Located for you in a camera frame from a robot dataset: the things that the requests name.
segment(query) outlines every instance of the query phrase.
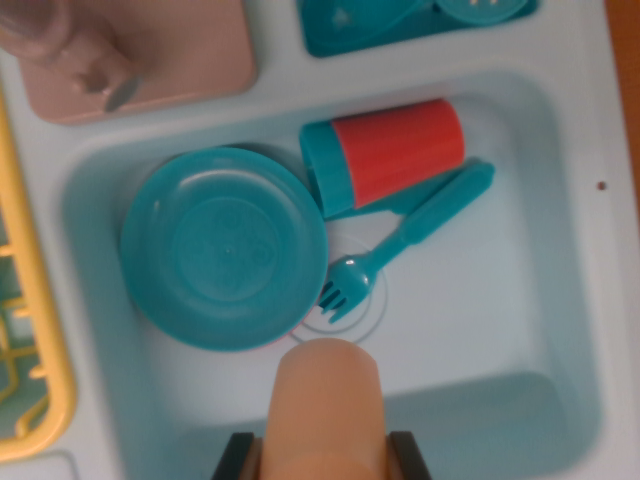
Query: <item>dish drying rack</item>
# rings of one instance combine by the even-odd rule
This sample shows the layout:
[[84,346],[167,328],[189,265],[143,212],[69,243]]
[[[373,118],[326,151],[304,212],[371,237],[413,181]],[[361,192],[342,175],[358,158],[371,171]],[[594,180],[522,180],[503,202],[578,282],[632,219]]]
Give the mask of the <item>dish drying rack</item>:
[[0,94],[0,230],[3,224],[8,240],[0,243],[0,462],[33,455],[53,443],[70,423],[76,401]]

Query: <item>teal fork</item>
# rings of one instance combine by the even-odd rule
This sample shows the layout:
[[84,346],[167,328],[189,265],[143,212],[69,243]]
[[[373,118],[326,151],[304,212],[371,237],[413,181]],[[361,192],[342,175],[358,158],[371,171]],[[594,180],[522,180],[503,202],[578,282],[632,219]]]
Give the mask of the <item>teal fork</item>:
[[422,242],[482,195],[491,186],[494,173],[495,168],[489,163],[469,163],[376,248],[336,260],[329,267],[318,302],[323,314],[335,310],[329,323],[337,322],[367,298],[385,265],[408,246]]

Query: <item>teal plate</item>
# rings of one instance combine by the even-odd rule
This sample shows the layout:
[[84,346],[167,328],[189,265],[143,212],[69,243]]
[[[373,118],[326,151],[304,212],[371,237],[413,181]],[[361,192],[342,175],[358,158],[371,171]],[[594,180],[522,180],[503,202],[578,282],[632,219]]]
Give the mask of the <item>teal plate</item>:
[[322,289],[328,250],[302,183],[235,148],[183,155],[157,170],[120,239],[142,313],[178,340],[223,351],[265,345],[299,324]]

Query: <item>wooden surface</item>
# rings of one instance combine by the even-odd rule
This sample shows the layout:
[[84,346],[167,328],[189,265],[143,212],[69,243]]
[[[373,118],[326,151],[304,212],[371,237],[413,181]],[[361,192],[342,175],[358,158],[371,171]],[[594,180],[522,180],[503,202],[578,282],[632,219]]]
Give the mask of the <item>wooden surface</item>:
[[640,1],[606,3],[640,212]]

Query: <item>fork handle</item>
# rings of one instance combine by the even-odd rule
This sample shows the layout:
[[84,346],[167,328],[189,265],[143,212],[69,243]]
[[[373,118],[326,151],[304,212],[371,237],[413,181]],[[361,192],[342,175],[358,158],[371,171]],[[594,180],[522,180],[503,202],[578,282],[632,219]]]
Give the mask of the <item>fork handle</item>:
[[409,245],[422,242],[455,217],[491,186],[495,168],[475,162],[463,168],[368,255],[369,264],[382,269]]

